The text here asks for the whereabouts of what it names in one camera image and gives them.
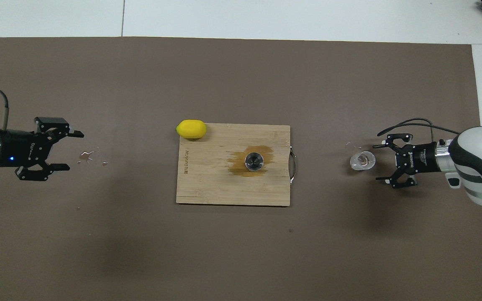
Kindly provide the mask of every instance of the water droplet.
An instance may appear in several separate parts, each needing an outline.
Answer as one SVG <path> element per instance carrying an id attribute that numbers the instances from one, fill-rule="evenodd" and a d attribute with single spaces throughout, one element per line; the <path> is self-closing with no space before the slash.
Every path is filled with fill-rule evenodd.
<path id="1" fill-rule="evenodd" d="M 93 150 L 92 152 L 82 152 L 81 155 L 79 155 L 79 158 L 82 160 L 86 160 L 86 162 L 88 163 L 88 160 L 92 160 L 92 158 L 90 157 L 92 153 L 96 153 L 96 151 Z"/>

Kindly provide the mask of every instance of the cutting board handle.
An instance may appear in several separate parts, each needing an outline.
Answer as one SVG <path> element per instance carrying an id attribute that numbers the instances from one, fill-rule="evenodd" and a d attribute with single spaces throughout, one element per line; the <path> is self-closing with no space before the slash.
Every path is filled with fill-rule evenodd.
<path id="1" fill-rule="evenodd" d="M 295 179 L 295 174 L 297 173 L 297 156 L 293 152 L 293 147 L 289 145 L 289 156 L 293 157 L 293 175 L 289 173 L 289 184 L 293 183 L 293 179 Z"/>

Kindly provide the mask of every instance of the clear plastic cup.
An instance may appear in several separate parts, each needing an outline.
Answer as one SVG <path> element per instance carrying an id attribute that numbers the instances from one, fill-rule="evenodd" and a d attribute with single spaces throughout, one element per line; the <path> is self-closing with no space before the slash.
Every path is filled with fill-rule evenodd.
<path id="1" fill-rule="evenodd" d="M 365 150 L 354 154 L 349 162 L 354 170 L 368 170 L 375 166 L 375 155 Z"/>

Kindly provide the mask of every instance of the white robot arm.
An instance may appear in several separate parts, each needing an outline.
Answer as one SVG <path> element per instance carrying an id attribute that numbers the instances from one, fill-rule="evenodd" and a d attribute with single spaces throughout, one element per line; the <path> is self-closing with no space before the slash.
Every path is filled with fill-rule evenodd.
<path id="1" fill-rule="evenodd" d="M 46 163 L 51 147 L 64 137 L 84 137 L 80 131 L 71 131 L 63 118 L 37 117 L 36 131 L 7 130 L 8 100 L 5 100 L 3 126 L 0 128 L 0 167 L 16 167 L 15 174 L 22 181 L 46 181 L 59 170 L 69 170 L 64 163 Z"/>
<path id="2" fill-rule="evenodd" d="M 395 151 L 395 162 L 397 170 L 389 177 L 377 177 L 377 180 L 384 180 L 392 188 L 402 188 L 417 185 L 415 175 L 417 173 L 434 173 L 442 171 L 446 173 L 446 179 L 451 188 L 464 187 L 470 199 L 482 205 L 482 126 L 469 128 L 462 133 L 440 128 L 423 118 L 413 120 L 424 120 L 429 124 L 407 124 L 407 120 L 396 126 L 381 131 L 383 135 L 390 130 L 406 125 L 422 125 L 431 128 L 439 128 L 457 134 L 454 139 L 433 141 L 421 145 L 412 145 L 410 141 L 413 135 L 409 133 L 388 134 L 387 139 L 380 145 L 373 145 L 373 148 L 389 147 Z M 394 140 L 401 139 L 406 144 L 398 147 Z M 408 175 L 404 182 L 398 179 Z"/>

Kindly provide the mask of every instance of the lemon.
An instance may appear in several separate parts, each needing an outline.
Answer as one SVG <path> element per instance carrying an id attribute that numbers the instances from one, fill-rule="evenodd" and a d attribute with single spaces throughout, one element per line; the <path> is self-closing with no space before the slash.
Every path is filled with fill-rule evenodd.
<path id="1" fill-rule="evenodd" d="M 176 132 L 185 139 L 202 138 L 206 131 L 206 124 L 202 120 L 184 120 L 176 126 Z"/>

